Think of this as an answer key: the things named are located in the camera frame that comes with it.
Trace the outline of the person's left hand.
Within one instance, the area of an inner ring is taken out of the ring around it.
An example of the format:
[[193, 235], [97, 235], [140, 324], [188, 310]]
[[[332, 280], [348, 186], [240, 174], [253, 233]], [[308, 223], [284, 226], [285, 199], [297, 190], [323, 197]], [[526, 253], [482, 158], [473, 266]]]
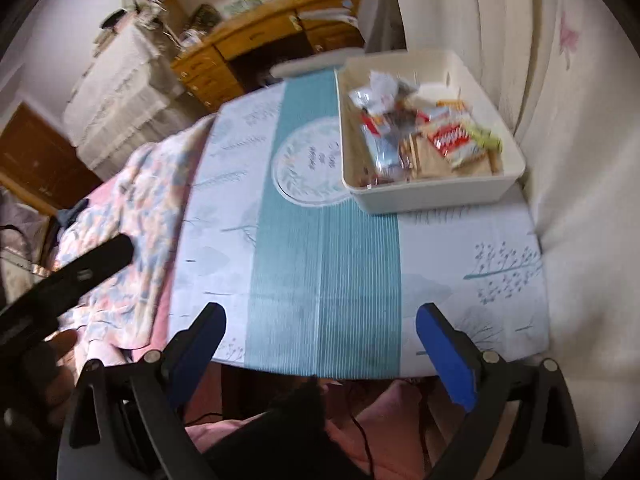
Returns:
[[36, 426], [61, 426], [75, 388], [62, 364], [76, 346], [77, 333], [63, 330], [25, 352], [1, 358], [1, 417], [22, 418]]

